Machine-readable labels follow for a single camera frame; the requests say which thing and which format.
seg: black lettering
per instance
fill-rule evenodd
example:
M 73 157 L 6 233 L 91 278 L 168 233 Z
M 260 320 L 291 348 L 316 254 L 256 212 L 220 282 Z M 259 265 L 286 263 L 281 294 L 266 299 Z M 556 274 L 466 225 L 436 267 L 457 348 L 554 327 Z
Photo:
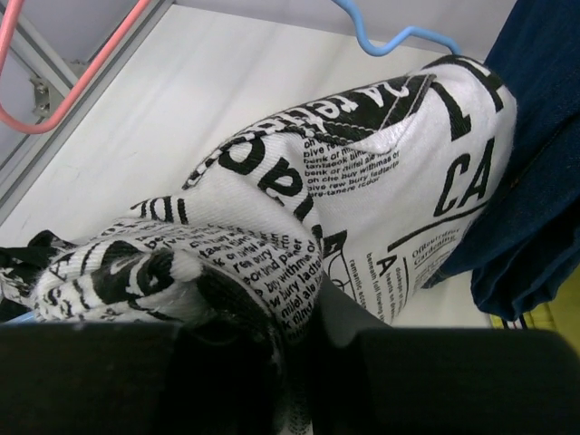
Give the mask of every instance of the black lettering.
M 264 146 L 264 142 L 260 139 L 251 140 L 249 143 L 252 145 L 252 149 L 244 160 L 233 160 L 229 155 L 229 150 L 227 150 L 219 156 L 219 164 L 240 175 L 247 175 L 252 172 L 264 159 L 264 156 L 266 155 L 266 147 Z
M 449 124 L 451 125 L 451 141 L 457 140 L 471 131 L 471 117 L 463 116 L 460 106 L 447 92 L 441 83 L 433 82 L 431 88 L 443 100 L 447 112 L 449 113 Z
M 188 222 L 188 213 L 185 209 L 185 199 L 179 198 L 178 199 L 178 215 L 179 215 L 179 222 L 181 225 L 187 225 Z
M 140 203 L 135 204 L 130 209 L 134 210 L 135 208 L 138 208 L 138 207 L 141 207 L 140 218 L 145 218 L 147 216 L 147 201 L 141 201 Z
M 489 171 L 491 170 L 491 155 L 493 154 L 494 143 L 494 138 L 488 140 L 478 170 L 476 170 L 473 180 L 469 183 L 469 187 L 459 203 L 458 208 L 465 206 L 468 199 L 474 195 L 477 195 L 478 199 L 482 199 L 485 196 L 486 188 L 488 187 Z
M 268 189 L 275 190 L 278 193 L 286 197 L 293 197 L 298 195 L 302 190 L 302 178 L 298 171 L 294 168 L 290 168 L 290 163 L 284 157 L 281 157 L 276 165 L 271 168 L 257 183 L 257 187 L 267 193 Z M 283 177 L 290 177 L 292 182 L 289 186 L 277 183 L 277 181 Z M 273 197 L 278 202 L 281 202 L 279 198 Z
M 274 308 L 276 308 L 277 306 L 279 306 L 280 305 L 280 295 L 276 295 L 274 297 L 274 299 L 272 299 L 270 301 L 270 305 L 272 305 Z
M 154 198 L 149 203 L 149 210 L 151 212 L 151 219 L 153 219 L 153 220 L 159 220 L 159 217 L 157 216 L 157 212 L 155 211 L 155 203 L 157 202 L 157 200 L 158 200 L 158 198 Z
M 455 206 L 457 198 L 452 198 L 447 206 L 445 206 L 445 202 L 447 201 L 447 196 L 449 195 L 451 187 L 453 186 L 453 180 L 455 178 L 457 166 L 459 166 L 459 174 L 461 175 L 465 173 L 466 170 L 468 170 L 469 160 L 469 154 L 461 154 L 459 157 L 453 160 L 453 163 L 451 163 L 451 166 L 449 166 L 449 169 L 447 169 L 447 177 L 445 178 L 445 183 L 443 184 L 443 191 L 441 192 L 439 202 L 437 203 L 437 207 L 435 207 L 435 212 L 433 213 L 435 218 L 444 215 L 450 211 L 453 206 Z
M 344 243 L 346 242 L 347 237 L 348 232 L 346 229 L 341 231 L 340 233 L 335 233 L 328 237 L 325 237 L 323 240 L 324 246 L 323 258 L 327 258 L 332 254 L 341 252 L 344 248 Z
M 386 258 L 377 261 L 376 265 L 382 266 L 382 271 L 379 273 L 379 277 L 386 274 L 395 261 L 397 261 L 397 256 L 387 256 Z
M 171 197 L 163 197 L 163 209 L 165 210 L 165 221 L 173 223 L 173 208 L 171 207 Z
M 504 102 L 501 101 L 501 97 L 498 94 L 498 89 L 503 86 L 501 79 L 492 71 L 489 72 L 489 75 L 484 74 L 480 69 L 473 66 L 471 62 L 468 62 L 458 56 L 444 56 L 437 61 L 430 63 L 426 66 L 426 68 L 441 64 L 454 64 L 465 68 L 470 73 L 472 73 L 474 77 L 478 79 L 478 81 L 486 88 L 489 96 L 491 97 L 491 100 L 493 100 L 493 103 L 496 106 L 496 113 L 501 111 L 504 108 Z
M 304 222 L 310 210 L 314 207 L 314 200 L 312 199 L 312 195 L 310 193 L 306 195 L 304 201 L 300 203 L 296 210 L 294 210 L 294 217 L 298 219 L 300 222 Z
M 312 227 L 311 232 L 312 232 L 312 235 L 314 236 L 314 239 L 316 240 L 316 244 L 318 245 L 318 249 L 322 249 L 322 247 L 320 245 L 320 241 L 323 238 L 323 228 L 320 226 L 320 224 L 316 224 Z

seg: blue jeans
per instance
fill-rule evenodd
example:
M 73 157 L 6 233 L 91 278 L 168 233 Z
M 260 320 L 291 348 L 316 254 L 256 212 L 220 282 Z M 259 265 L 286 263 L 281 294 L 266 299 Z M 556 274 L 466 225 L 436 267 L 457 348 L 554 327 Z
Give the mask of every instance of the blue jeans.
M 473 269 L 475 303 L 508 320 L 553 299 L 580 263 L 578 23 L 577 0 L 514 6 L 486 60 L 517 98 L 512 157 L 488 208 L 429 282 Z

